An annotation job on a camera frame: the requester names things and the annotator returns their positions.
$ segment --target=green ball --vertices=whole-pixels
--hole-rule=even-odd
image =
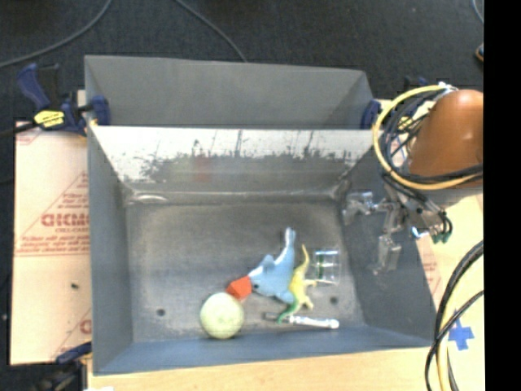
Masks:
[[[217,292],[203,303],[199,318],[211,337],[230,339],[244,324],[244,308],[227,292]]]

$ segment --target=cable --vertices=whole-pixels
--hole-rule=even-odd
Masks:
[[[431,364],[431,359],[434,354],[436,355],[437,362],[437,371],[438,371],[438,379],[440,381],[440,387],[443,391],[452,389],[457,390],[456,380],[453,377],[452,367],[450,366],[449,353],[447,348],[447,341],[443,340],[446,332],[450,330],[453,326],[454,321],[450,319],[445,325],[442,327],[442,323],[444,318],[446,317],[447,305],[449,303],[450,298],[453,295],[455,288],[458,286],[458,283],[462,279],[463,275],[471,268],[471,266],[482,256],[484,255],[484,242],[481,240],[478,242],[469,252],[465,254],[465,256],[458,263],[456,268],[453,270],[449,281],[447,282],[447,287],[445,288],[444,294],[441,297],[440,305],[438,307],[438,312],[436,313],[436,322],[435,322],[435,342],[431,347],[432,356],[427,356],[426,361],[426,382],[427,388],[430,390],[430,384],[428,382],[428,371],[429,366]]]
[[[105,15],[105,13],[107,12],[108,8],[112,4],[112,1],[113,0],[107,0],[105,2],[105,4],[104,4],[103,8],[101,9],[101,11],[85,27],[83,27],[82,29],[78,30],[77,32],[73,33],[72,35],[69,35],[68,37],[66,37],[62,41],[56,42],[53,45],[49,45],[49,46],[47,46],[47,47],[45,47],[43,49],[40,49],[38,51],[34,51],[34,52],[32,52],[30,54],[27,54],[27,55],[22,55],[22,56],[20,56],[18,58],[9,59],[8,61],[3,61],[3,62],[0,63],[0,69],[8,67],[10,65],[14,65],[14,64],[23,62],[23,61],[26,61],[28,59],[37,57],[39,55],[46,54],[47,52],[51,52],[51,51],[53,51],[55,49],[60,48],[61,46],[67,45],[69,42],[73,41],[74,39],[80,37],[82,34],[86,33],[90,29],[92,29],[94,27],[94,25],[97,24],[98,21]]]
[[[472,5],[472,8],[474,9],[476,15],[478,16],[479,21],[480,21],[482,24],[485,24],[485,20],[484,20],[484,18],[483,18],[483,15],[479,12],[475,0],[471,0],[471,5]]]
[[[481,291],[477,292],[474,296],[472,296],[469,300],[467,300],[460,307],[460,309],[457,310],[454,313],[454,315],[443,326],[443,328],[440,330],[438,336],[436,337],[434,343],[432,344],[431,348],[429,349],[429,352],[427,354],[427,360],[425,363],[425,371],[424,371],[425,385],[427,386],[428,391],[432,391],[431,382],[429,380],[429,368],[431,366],[432,359],[434,358],[434,355],[436,354],[438,347],[440,346],[440,343],[444,340],[444,338],[450,332],[450,329],[452,328],[453,324],[455,324],[457,322],[457,320],[459,318],[461,318],[462,315],[483,295],[484,295],[484,290],[481,290]]]
[[[406,91],[401,94],[397,98],[395,98],[376,118],[375,123],[373,124],[373,147],[374,153],[377,156],[379,163],[382,165],[384,171],[389,174],[391,178],[396,180],[404,187],[413,188],[415,190],[443,190],[445,188],[456,187],[464,182],[470,182],[477,178],[480,178],[483,173],[483,166],[476,166],[475,168],[462,169],[454,173],[438,175],[435,177],[423,177],[420,175],[407,175],[405,176],[401,172],[398,171],[396,167],[391,165],[391,161],[386,159],[384,152],[387,149],[382,149],[380,139],[383,140],[383,143],[388,143],[390,138],[389,134],[384,130],[382,137],[380,138],[380,128],[382,124],[387,119],[388,116],[391,116],[393,112],[395,112],[396,106],[400,105],[407,99],[414,97],[418,94],[428,93],[428,94],[439,94],[442,91],[446,91],[449,88],[445,85],[433,85],[433,86],[424,86],[419,88],[414,88],[412,90]],[[390,124],[386,124],[387,129],[393,129],[393,126],[397,126],[395,122],[391,121]]]
[[[214,32],[216,32],[219,36],[221,36],[237,53],[237,55],[240,57],[240,59],[243,62],[247,62],[246,57],[241,52],[241,50],[233,43],[233,41],[226,36],[226,34],[220,30],[214,23],[212,23],[210,20],[206,19],[203,15],[192,9],[190,6],[188,6],[186,3],[184,3],[182,0],[174,0],[179,6],[184,8],[185,10],[189,11],[192,15],[194,15],[197,19],[199,19],[201,22],[206,24],[209,28],[211,28]]]
[[[10,136],[14,136],[16,134],[19,134],[21,132],[24,132],[25,130],[30,130],[36,126],[35,123],[29,122],[24,125],[16,126],[12,129],[2,130],[0,132],[0,138],[9,138]]]

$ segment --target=black cable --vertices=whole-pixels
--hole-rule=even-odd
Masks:
[[[11,129],[3,130],[0,132],[0,138],[10,138],[12,136],[15,136],[16,134],[19,134],[21,132],[24,132],[25,130],[30,130],[37,125],[35,123],[29,122],[25,123],[24,125],[16,126]]]
[[[243,62],[247,62],[246,57],[244,56],[243,52],[233,43],[233,41],[226,36],[226,34],[220,30],[214,23],[212,23],[210,20],[206,19],[203,15],[192,9],[190,6],[188,6],[185,2],[182,0],[174,0],[179,6],[181,6],[183,9],[189,11],[192,15],[194,15],[197,19],[199,19],[201,22],[206,24],[209,28],[211,28],[214,32],[216,32],[219,36],[221,36],[227,43],[230,45],[234,51],[237,53],[237,55],[240,57],[240,59]]]
[[[441,341],[445,338],[445,336],[447,336],[447,334],[450,332],[450,329],[457,322],[457,320],[459,318],[461,318],[462,315],[483,295],[484,295],[484,290],[477,292],[474,296],[472,296],[469,300],[467,300],[462,305],[462,307],[454,313],[454,315],[443,326],[443,328],[440,329],[438,336],[436,337],[436,339],[434,340],[434,343],[432,344],[431,348],[429,349],[429,352],[427,354],[427,360],[425,362],[424,377],[425,377],[425,385],[427,386],[428,391],[432,391],[431,382],[429,380],[429,370],[431,367],[432,359],[434,358],[434,355],[436,354],[436,351],[437,351],[438,347],[440,346]]]
[[[446,310],[447,303],[450,300],[450,297],[453,294],[454,289],[458,285],[462,276],[469,270],[469,268],[484,255],[484,242],[481,240],[476,245],[474,245],[469,252],[465,254],[465,256],[458,263],[453,273],[451,274],[449,281],[447,282],[447,286],[445,287],[445,291],[443,296],[441,297],[440,304],[438,306],[438,313],[436,314],[436,323],[435,323],[435,335],[438,334],[438,331],[441,327],[441,321],[443,318],[443,314]]]
[[[3,61],[3,62],[0,63],[0,68],[8,67],[8,66],[11,66],[11,65],[14,65],[14,64],[26,61],[26,60],[31,59],[31,58],[35,58],[35,57],[37,57],[39,55],[43,55],[43,54],[46,54],[47,52],[51,52],[51,51],[53,51],[55,49],[58,49],[61,46],[67,45],[69,42],[73,41],[74,39],[80,37],[84,33],[88,32],[90,29],[92,29],[94,27],[94,25],[97,24],[98,21],[105,15],[105,13],[107,13],[108,8],[112,4],[112,1],[113,0],[107,0],[105,2],[105,4],[103,5],[103,8],[101,9],[101,11],[86,26],[84,26],[83,28],[81,28],[77,32],[73,33],[72,35],[69,35],[65,39],[63,39],[63,40],[61,40],[59,42],[56,42],[53,45],[49,45],[49,46],[47,46],[47,47],[45,47],[43,49],[40,49],[38,51],[34,51],[34,52],[32,52],[30,54],[27,54],[27,55],[22,55],[22,56],[20,56],[18,58],[9,59],[8,61]]]
[[[436,321],[435,321],[435,329],[434,329],[434,337],[435,342],[433,343],[431,347],[431,351],[433,351],[433,354],[431,355],[431,351],[427,355],[426,360],[426,368],[425,368],[425,376],[426,376],[426,383],[427,388],[431,390],[429,379],[428,379],[428,371],[431,364],[431,359],[433,358],[434,354],[436,353],[436,350],[438,346],[440,345],[441,340],[443,340],[443,337],[447,334],[447,332],[450,330],[450,328],[453,326],[455,321],[458,318],[455,318],[452,322],[449,320],[444,327],[441,327],[441,323],[447,308],[447,304],[449,303],[449,300],[451,296],[453,295],[453,291],[460,282],[463,275],[471,268],[471,266],[482,256],[484,255],[484,242],[481,240],[476,245],[474,245],[469,252],[465,254],[465,256],[460,260],[460,262],[456,265],[456,268],[454,268],[453,273],[451,274],[449,281],[447,282],[447,286],[445,287],[444,294],[441,297],[440,304],[438,306],[438,311],[436,313]],[[452,371],[452,367],[450,365],[450,360],[448,359],[448,369],[449,369],[449,383],[451,384],[451,388],[453,391],[458,390],[458,386],[456,384],[456,380],[454,378],[454,374]]]

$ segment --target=toy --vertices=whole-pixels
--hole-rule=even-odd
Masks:
[[[304,261],[293,271],[293,276],[291,277],[291,282],[288,287],[288,290],[293,296],[293,301],[287,307],[287,309],[278,316],[278,324],[282,323],[285,318],[290,317],[299,311],[302,305],[305,305],[310,310],[313,309],[313,303],[306,293],[306,288],[310,285],[315,287],[317,285],[317,281],[305,278],[309,267],[309,254],[304,245],[302,245],[302,252],[304,253]]]
[[[266,255],[260,265],[250,271],[247,276],[251,280],[253,291],[262,296],[276,297],[287,304],[294,301],[288,287],[295,266],[295,237],[295,231],[288,227],[285,232],[286,246],[277,259]]]
[[[199,319],[203,329],[211,337],[230,339],[244,324],[244,309],[227,292],[217,292],[204,302]]]

